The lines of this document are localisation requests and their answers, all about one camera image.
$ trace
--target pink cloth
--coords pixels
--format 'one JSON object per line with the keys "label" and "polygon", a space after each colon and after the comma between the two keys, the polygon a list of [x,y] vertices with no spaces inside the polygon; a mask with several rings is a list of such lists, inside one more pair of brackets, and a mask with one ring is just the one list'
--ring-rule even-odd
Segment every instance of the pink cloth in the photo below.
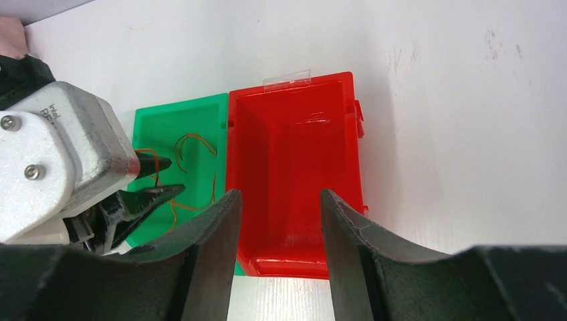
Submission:
{"label": "pink cloth", "polygon": [[20,59],[27,53],[25,34],[20,20],[0,17],[0,56]]}

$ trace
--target white tabletop surface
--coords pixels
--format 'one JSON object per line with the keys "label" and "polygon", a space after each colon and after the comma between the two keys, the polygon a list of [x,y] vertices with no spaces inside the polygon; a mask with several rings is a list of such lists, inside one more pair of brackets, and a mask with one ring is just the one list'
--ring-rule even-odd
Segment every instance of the white tabletop surface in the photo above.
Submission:
{"label": "white tabletop surface", "polygon": [[[369,215],[453,253],[567,243],[567,2],[95,0],[26,28],[58,80],[132,110],[350,70]],[[235,278],[229,320],[333,320],[328,282]]]}

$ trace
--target bolt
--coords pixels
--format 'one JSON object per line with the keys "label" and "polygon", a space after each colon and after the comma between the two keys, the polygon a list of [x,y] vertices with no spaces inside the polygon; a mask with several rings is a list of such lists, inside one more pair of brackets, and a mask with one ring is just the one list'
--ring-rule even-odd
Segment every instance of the bolt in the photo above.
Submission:
{"label": "bolt", "polygon": [[24,170],[23,174],[26,179],[30,181],[36,181],[42,179],[45,176],[45,167],[41,165],[28,165]]}
{"label": "bolt", "polygon": [[16,116],[8,115],[2,117],[0,120],[0,127],[2,127],[3,130],[11,130],[15,132],[16,130],[19,130],[20,125],[21,121],[19,117]]}

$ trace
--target red plastic container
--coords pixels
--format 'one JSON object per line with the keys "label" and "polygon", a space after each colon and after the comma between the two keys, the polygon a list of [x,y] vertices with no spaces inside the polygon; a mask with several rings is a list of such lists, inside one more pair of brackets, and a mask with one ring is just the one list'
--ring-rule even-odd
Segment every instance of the red plastic container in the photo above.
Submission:
{"label": "red plastic container", "polygon": [[363,213],[352,74],[229,94],[226,188],[243,197],[238,260],[250,276],[328,278],[319,194]]}

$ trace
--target green bin edge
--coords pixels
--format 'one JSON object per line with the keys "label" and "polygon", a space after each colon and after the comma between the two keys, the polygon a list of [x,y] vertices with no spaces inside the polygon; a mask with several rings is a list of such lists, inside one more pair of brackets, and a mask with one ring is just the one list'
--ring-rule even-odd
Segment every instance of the green bin edge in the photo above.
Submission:
{"label": "green bin edge", "polygon": [[[227,165],[227,113],[228,94],[175,102],[136,110],[132,146],[136,149],[153,148],[159,156],[168,157],[173,164],[160,171],[160,182],[166,185],[182,183],[185,192],[175,198],[177,203],[189,207],[201,207],[211,198],[213,175],[216,171],[215,199],[225,194]],[[201,135],[217,147],[217,158],[211,155],[199,141],[190,138],[183,145],[185,158],[181,164],[187,173],[178,168],[173,156],[175,142],[184,134]],[[151,177],[129,184],[129,191],[152,187]],[[196,217],[202,211],[176,208],[177,224]],[[128,237],[126,242],[136,247],[163,235],[173,223],[169,203],[160,206],[144,223]],[[234,274],[244,276],[238,262]]]}

